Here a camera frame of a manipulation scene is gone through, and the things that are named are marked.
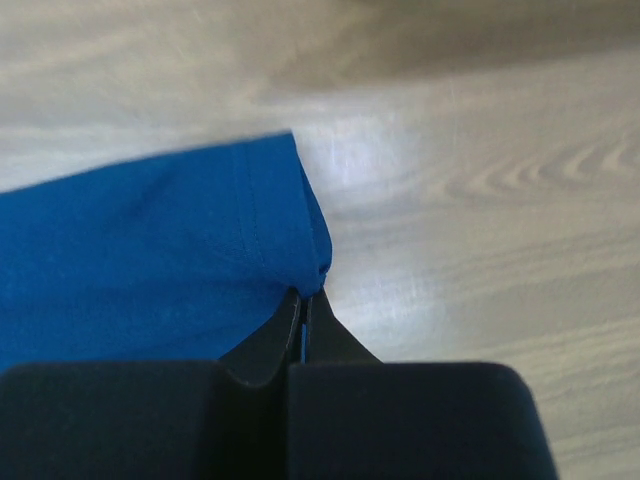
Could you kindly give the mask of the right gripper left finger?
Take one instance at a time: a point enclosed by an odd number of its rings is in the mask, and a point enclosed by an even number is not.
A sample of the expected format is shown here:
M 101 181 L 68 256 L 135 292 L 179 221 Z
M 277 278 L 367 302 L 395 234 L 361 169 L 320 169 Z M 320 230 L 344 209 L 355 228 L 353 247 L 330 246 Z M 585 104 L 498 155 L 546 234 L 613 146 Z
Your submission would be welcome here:
M 295 289 L 289 289 L 267 322 L 219 362 L 242 384 L 262 387 L 272 383 L 301 358 L 301 313 L 302 299 Z

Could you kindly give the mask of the blue t-shirt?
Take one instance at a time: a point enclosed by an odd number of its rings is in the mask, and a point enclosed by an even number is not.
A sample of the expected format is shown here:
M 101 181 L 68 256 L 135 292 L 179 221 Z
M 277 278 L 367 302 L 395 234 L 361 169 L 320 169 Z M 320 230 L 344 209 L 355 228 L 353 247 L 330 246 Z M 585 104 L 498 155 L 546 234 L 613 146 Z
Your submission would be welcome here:
M 216 359 L 331 261 L 290 133 L 7 192 L 1 365 Z

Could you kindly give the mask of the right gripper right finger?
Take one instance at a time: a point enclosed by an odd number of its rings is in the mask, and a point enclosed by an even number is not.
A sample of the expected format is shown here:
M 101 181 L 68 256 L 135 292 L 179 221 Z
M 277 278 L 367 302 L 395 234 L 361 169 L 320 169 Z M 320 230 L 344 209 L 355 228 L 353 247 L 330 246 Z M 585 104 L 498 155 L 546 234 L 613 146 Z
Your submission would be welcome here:
M 335 316 L 324 290 L 306 301 L 304 362 L 307 364 L 380 364 Z

